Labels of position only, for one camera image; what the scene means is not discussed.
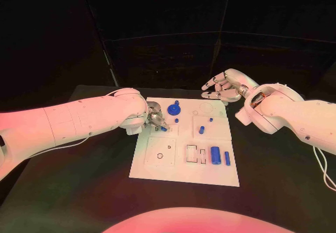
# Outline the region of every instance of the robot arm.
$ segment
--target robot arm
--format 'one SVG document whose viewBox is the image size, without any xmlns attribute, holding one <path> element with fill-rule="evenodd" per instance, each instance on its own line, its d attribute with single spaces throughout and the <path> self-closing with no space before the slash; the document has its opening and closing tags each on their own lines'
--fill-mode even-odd
<svg viewBox="0 0 336 233">
<path fill-rule="evenodd" d="M 219 99 L 225 104 L 238 101 L 239 96 L 245 97 L 243 107 L 236 113 L 243 125 L 252 122 L 269 134 L 285 126 L 302 142 L 336 154 L 336 104 L 321 100 L 304 101 L 297 92 L 278 83 L 259 86 L 235 69 L 217 74 L 201 89 L 213 84 L 216 92 L 204 92 L 201 97 Z"/>
<path fill-rule="evenodd" d="M 145 102 L 135 89 L 113 96 L 77 100 L 51 107 L 0 114 L 0 180 L 40 151 L 88 138 L 116 127 L 132 135 L 147 124 L 168 128 L 161 107 Z"/>
</svg>

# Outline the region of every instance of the white board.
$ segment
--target white board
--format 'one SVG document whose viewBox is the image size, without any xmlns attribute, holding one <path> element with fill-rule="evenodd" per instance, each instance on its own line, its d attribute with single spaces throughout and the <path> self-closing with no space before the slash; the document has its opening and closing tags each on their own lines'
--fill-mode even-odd
<svg viewBox="0 0 336 233">
<path fill-rule="evenodd" d="M 176 100 L 181 110 L 171 116 L 167 107 Z M 170 130 L 164 132 L 147 126 L 138 134 L 129 178 L 239 187 L 223 103 L 219 100 L 171 98 L 147 98 L 147 101 L 160 104 Z M 204 126 L 203 134 L 199 133 L 200 126 Z M 210 147 L 219 147 L 219 165 L 212 164 Z M 229 166 L 225 151 L 229 152 Z"/>
</svg>

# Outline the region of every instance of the dark background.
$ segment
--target dark background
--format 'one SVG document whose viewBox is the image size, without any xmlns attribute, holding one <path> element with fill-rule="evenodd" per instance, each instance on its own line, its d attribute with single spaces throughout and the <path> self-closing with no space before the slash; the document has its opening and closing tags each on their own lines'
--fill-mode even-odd
<svg viewBox="0 0 336 233">
<path fill-rule="evenodd" d="M 235 68 L 334 102 L 334 25 L 331 0 L 1 1 L 0 111 L 66 102 L 79 84 L 113 86 L 109 69 L 119 86 L 199 89 Z"/>
</svg>

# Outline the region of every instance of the blue object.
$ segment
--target blue object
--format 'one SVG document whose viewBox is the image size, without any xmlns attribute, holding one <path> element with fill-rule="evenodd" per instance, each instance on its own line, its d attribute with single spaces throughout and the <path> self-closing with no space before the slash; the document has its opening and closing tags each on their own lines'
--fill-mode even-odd
<svg viewBox="0 0 336 233">
<path fill-rule="evenodd" d="M 212 164 L 217 165 L 220 163 L 219 147 L 212 147 Z"/>
<path fill-rule="evenodd" d="M 226 166 L 230 165 L 230 163 L 229 163 L 229 152 L 227 151 L 225 152 L 225 163 L 226 163 Z"/>
<path fill-rule="evenodd" d="M 171 116 L 176 116 L 178 113 L 180 113 L 180 106 L 178 106 L 178 101 L 176 100 L 174 101 L 174 104 L 171 104 L 168 107 L 167 107 L 167 113 L 171 115 Z"/>
<path fill-rule="evenodd" d="M 200 128 L 199 128 L 199 133 L 200 133 L 200 134 L 204 133 L 204 127 L 203 127 L 203 126 L 200 126 Z"/>
</svg>

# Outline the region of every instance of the black table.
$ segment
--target black table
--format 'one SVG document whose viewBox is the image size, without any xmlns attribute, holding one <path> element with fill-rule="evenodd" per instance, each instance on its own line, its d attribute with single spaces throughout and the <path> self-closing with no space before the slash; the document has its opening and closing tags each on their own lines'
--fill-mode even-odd
<svg viewBox="0 0 336 233">
<path fill-rule="evenodd" d="M 115 87 L 77 86 L 70 100 Z M 201 91 L 142 89 L 144 98 L 199 99 Z M 321 180 L 311 146 L 284 128 L 268 135 L 235 119 L 227 105 L 239 187 L 128 178 L 137 135 L 116 128 L 76 147 L 30 159 L 0 209 L 0 232 L 99 232 L 131 216 L 168 207 L 219 209 L 298 233 L 334 228 L 336 193 Z M 336 156 L 325 153 L 330 177 Z"/>
</svg>

